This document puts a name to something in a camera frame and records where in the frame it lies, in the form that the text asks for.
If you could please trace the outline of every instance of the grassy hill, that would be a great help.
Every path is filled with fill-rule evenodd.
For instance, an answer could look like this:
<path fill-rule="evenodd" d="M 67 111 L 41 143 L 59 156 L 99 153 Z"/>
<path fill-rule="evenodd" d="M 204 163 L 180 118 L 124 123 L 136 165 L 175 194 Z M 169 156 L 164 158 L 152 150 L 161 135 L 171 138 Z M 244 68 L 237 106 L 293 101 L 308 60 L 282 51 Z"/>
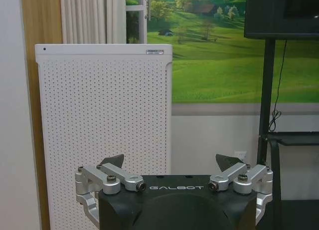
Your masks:
<path fill-rule="evenodd" d="M 202 40 L 207 16 L 175 11 L 168 22 L 150 23 L 149 43 L 173 45 L 175 103 L 260 102 L 264 42 L 243 37 L 244 19 L 214 21 L 209 41 Z M 186 29 L 182 44 L 176 33 Z M 159 36 L 169 27 L 175 36 Z M 276 51 L 274 89 L 283 42 Z M 319 43 L 289 41 L 280 102 L 319 102 Z"/>

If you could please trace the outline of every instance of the screw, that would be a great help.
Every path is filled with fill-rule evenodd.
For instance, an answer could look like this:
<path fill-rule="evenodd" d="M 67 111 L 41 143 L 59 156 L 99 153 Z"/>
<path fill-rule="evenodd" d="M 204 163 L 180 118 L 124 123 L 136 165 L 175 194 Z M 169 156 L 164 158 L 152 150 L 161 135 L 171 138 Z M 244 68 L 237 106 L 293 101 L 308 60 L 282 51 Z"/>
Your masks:
<path fill-rule="evenodd" d="M 238 180 L 241 182 L 247 182 L 248 176 L 246 174 L 240 174 L 240 175 L 238 175 Z"/>
<path fill-rule="evenodd" d="M 138 192 L 143 192 L 146 189 L 146 183 L 142 182 L 136 185 L 136 190 Z"/>
<path fill-rule="evenodd" d="M 217 182 L 209 182 L 208 183 L 208 188 L 213 191 L 213 192 L 217 192 L 218 191 L 218 183 Z"/>
<path fill-rule="evenodd" d="M 106 181 L 107 181 L 108 183 L 114 183 L 114 182 L 116 182 L 116 177 L 115 177 L 114 175 L 108 175 L 108 176 L 106 177 Z"/>

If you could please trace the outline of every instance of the curtain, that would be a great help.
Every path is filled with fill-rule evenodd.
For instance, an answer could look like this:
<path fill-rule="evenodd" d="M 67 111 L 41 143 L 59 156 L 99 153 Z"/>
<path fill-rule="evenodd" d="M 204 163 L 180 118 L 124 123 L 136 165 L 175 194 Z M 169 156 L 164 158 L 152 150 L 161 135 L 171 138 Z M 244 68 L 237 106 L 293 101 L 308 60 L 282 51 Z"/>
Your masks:
<path fill-rule="evenodd" d="M 63 43 L 126 43 L 125 0 L 61 0 Z"/>

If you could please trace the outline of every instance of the house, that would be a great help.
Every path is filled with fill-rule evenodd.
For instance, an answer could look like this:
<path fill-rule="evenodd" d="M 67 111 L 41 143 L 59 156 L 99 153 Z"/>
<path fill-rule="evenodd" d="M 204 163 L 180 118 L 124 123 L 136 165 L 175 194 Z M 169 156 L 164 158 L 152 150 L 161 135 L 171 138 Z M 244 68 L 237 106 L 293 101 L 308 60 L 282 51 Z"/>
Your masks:
<path fill-rule="evenodd" d="M 159 35 L 173 36 L 174 33 L 170 29 L 162 29 L 162 30 L 159 31 Z"/>

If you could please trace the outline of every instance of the wall mural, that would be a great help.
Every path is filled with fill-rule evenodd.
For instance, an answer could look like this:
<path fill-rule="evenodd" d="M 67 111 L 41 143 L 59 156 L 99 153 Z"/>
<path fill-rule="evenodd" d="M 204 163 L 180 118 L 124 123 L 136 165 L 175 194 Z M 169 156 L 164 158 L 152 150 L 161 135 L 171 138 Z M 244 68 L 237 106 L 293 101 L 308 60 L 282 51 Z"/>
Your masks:
<path fill-rule="evenodd" d="M 173 45 L 174 103 L 260 102 L 264 41 L 243 37 L 245 4 L 152 0 L 148 43 Z M 283 47 L 278 41 L 273 96 Z M 288 41 L 279 102 L 319 102 L 319 41 Z"/>

